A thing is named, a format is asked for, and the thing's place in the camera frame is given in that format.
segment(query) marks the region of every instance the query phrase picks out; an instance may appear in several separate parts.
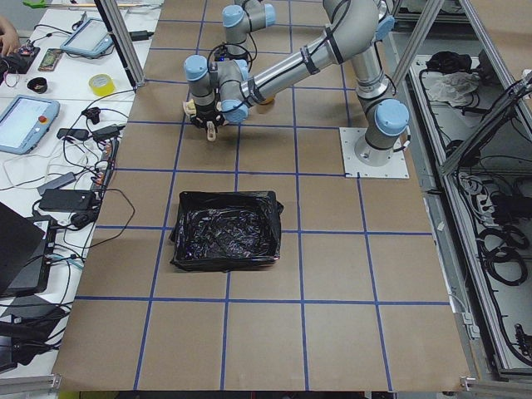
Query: person's hand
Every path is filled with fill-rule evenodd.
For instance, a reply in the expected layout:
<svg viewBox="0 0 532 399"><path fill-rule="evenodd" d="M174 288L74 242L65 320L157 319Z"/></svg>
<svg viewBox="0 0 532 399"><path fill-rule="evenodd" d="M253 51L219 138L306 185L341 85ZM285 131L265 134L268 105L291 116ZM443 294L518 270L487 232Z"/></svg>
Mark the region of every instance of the person's hand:
<svg viewBox="0 0 532 399"><path fill-rule="evenodd" d="M20 47L20 39L16 32L5 32L0 35L0 44L2 45L2 55L7 56Z"/></svg>

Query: smartphone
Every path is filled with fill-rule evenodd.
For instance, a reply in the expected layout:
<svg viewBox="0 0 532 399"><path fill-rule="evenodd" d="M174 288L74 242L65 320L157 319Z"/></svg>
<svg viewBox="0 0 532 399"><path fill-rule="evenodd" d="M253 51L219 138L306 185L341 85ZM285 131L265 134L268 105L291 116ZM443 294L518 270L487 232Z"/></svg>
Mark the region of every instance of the smartphone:
<svg viewBox="0 0 532 399"><path fill-rule="evenodd" d="M41 61L41 65L38 67L38 71L51 72L56 69L56 65L61 59L63 51L59 48L49 48L44 54L44 58Z"/></svg>
<svg viewBox="0 0 532 399"><path fill-rule="evenodd" d="M65 136L79 141L85 141L89 138L89 131L87 129L67 129L63 127L57 132L57 138L62 139Z"/></svg>

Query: yellow tape roll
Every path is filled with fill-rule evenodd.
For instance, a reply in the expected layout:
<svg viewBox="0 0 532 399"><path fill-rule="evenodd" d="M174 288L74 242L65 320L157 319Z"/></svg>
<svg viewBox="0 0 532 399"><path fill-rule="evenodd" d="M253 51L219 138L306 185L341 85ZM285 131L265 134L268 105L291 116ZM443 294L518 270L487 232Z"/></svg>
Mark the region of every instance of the yellow tape roll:
<svg viewBox="0 0 532 399"><path fill-rule="evenodd" d="M105 73L94 75L89 80L89 86L92 92L100 97L109 96L116 89L111 77Z"/></svg>

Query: black plastic bag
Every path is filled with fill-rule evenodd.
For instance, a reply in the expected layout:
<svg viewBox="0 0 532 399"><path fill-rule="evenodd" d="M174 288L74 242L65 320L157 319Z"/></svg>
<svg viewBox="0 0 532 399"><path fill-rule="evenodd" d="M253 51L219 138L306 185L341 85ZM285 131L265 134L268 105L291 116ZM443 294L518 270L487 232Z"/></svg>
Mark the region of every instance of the black plastic bag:
<svg viewBox="0 0 532 399"><path fill-rule="evenodd" d="M180 193L171 263L187 271L230 271L279 259L283 206L273 191Z"/></svg>

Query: tablet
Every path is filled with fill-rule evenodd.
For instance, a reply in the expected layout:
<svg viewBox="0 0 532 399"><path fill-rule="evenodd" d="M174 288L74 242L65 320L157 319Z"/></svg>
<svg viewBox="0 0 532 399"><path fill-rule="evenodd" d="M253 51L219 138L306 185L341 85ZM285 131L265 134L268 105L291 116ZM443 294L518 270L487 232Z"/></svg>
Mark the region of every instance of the tablet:
<svg viewBox="0 0 532 399"><path fill-rule="evenodd" d="M71 54L97 58L112 44L106 24L101 19L88 18L61 44L60 48Z"/></svg>
<svg viewBox="0 0 532 399"><path fill-rule="evenodd" d="M59 113L59 103L16 96L0 116L0 151L26 154L37 146Z"/></svg>

